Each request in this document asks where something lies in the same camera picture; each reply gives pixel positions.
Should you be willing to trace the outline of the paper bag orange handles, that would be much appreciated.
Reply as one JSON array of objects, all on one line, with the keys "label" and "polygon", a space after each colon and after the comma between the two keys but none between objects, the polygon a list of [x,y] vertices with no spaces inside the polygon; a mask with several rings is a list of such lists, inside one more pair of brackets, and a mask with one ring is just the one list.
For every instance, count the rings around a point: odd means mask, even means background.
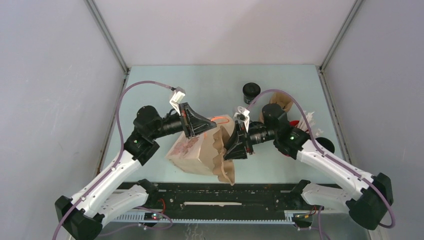
[{"label": "paper bag orange handles", "polygon": [[229,115],[218,115],[210,118],[217,126],[198,136],[186,138],[181,133],[165,158],[185,173],[212,176],[215,164],[213,158],[218,151],[213,147],[213,135],[224,127],[227,131],[234,126]]}]

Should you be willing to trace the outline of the dark takeout coffee cup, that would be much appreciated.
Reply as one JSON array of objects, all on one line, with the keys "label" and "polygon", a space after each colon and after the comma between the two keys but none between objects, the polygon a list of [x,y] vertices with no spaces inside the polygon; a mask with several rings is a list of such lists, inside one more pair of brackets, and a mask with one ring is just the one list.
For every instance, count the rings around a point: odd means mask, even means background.
[{"label": "dark takeout coffee cup", "polygon": [[249,95],[249,94],[244,94],[243,95],[243,102],[247,105],[250,105],[251,102],[257,97],[257,94],[253,94],[253,95]]}]

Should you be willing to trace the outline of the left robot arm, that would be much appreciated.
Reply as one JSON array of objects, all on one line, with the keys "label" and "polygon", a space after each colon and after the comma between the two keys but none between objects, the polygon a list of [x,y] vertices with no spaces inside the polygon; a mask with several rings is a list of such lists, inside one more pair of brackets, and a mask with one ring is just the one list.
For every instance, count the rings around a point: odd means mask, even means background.
[{"label": "left robot arm", "polygon": [[133,121],[134,129],[112,162],[82,190],[55,202],[59,225],[75,240],[94,240],[112,220],[136,207],[153,208],[158,202],[157,188],[146,179],[130,189],[114,191],[132,173],[144,166],[159,149],[156,139],[182,132],[197,137],[217,124],[196,113],[188,103],[179,111],[160,117],[151,106],[143,106]]}]

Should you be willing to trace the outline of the black coffee cup lid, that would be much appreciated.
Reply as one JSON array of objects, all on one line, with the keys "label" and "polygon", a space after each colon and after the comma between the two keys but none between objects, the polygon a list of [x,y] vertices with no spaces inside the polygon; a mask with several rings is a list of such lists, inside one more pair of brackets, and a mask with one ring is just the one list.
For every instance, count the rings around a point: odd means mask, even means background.
[{"label": "black coffee cup lid", "polygon": [[249,82],[242,87],[242,93],[245,97],[255,98],[261,93],[261,87],[257,83]]}]

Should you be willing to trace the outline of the brown pulp cup carrier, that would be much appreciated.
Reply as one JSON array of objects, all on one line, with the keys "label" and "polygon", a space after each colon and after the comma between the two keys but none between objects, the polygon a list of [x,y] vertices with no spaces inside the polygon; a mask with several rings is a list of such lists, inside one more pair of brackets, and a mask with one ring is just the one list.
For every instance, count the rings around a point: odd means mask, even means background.
[{"label": "brown pulp cup carrier", "polygon": [[261,123],[264,123],[263,111],[265,110],[265,106],[267,106],[268,104],[277,104],[282,110],[288,113],[291,110],[294,102],[287,94],[275,92],[269,99],[268,103],[261,108],[261,112],[258,117],[258,121]]}]

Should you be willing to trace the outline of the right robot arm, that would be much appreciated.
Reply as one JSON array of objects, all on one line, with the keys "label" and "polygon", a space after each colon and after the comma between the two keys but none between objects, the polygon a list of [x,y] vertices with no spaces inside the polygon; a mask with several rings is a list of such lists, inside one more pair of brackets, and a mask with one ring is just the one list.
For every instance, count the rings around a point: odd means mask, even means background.
[{"label": "right robot arm", "polygon": [[276,103],[262,108],[262,122],[250,121],[244,107],[237,110],[233,132],[224,141],[225,160],[247,159],[254,145],[272,141],[280,153],[319,170],[339,186],[324,187],[301,180],[290,196],[295,208],[319,205],[335,209],[367,230],[383,227],[386,214],[394,217],[393,189],[387,175],[373,175],[340,159],[308,132],[290,125],[287,113]]}]

